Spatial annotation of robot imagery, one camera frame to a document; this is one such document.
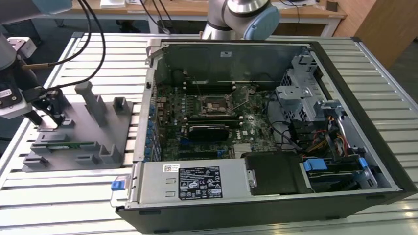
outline wall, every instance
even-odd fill
[[[355,36],[388,68],[418,34],[418,0],[378,0]]]
[[[356,36],[388,68],[418,34],[418,0],[336,0],[347,13],[334,36]]]
[[[376,0],[335,0],[339,7],[347,14],[347,18],[342,20],[334,37],[347,37],[355,35],[358,28],[368,14],[370,9]]]

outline sticker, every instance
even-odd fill
[[[180,165],[163,165],[163,172],[179,172]]]
[[[177,170],[180,200],[221,198],[217,166],[180,168]]]
[[[232,52],[231,51],[221,51],[220,57],[232,57]]]
[[[139,13],[139,14],[144,14],[144,11],[127,11],[128,13]]]

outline blue clip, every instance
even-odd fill
[[[219,149],[219,150],[217,150],[217,153],[216,153],[216,156],[220,158],[221,155],[223,155],[223,153],[224,153],[224,149]]]
[[[111,189],[112,189],[112,191],[124,190],[124,181],[113,181]]]
[[[315,158],[315,159],[307,159],[303,162],[303,167],[306,171],[311,170],[327,170],[327,164],[323,159]]]
[[[359,158],[358,161],[359,161],[360,167],[363,167],[363,169],[367,168],[368,164],[366,162],[366,159],[364,158]]]

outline green circuit board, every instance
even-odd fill
[[[224,102],[227,100],[229,111],[239,116],[239,126],[229,128],[225,141],[192,142],[187,138],[189,122],[184,118],[199,117],[203,109],[208,108],[211,100]],[[189,95],[184,90],[168,85],[157,89],[157,113],[160,127],[161,160],[203,160],[235,158],[235,144],[247,143],[251,150],[275,151],[276,144],[272,132],[265,122],[263,107],[265,102],[265,91],[255,91],[248,85],[239,85],[231,94],[225,95]],[[212,120],[209,123],[221,125],[224,120]],[[209,157],[204,153],[216,152]],[[180,158],[181,153],[196,153],[192,157]]]

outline motherboard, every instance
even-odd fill
[[[244,152],[275,151],[265,94],[249,83],[159,86],[161,160],[228,159]]]

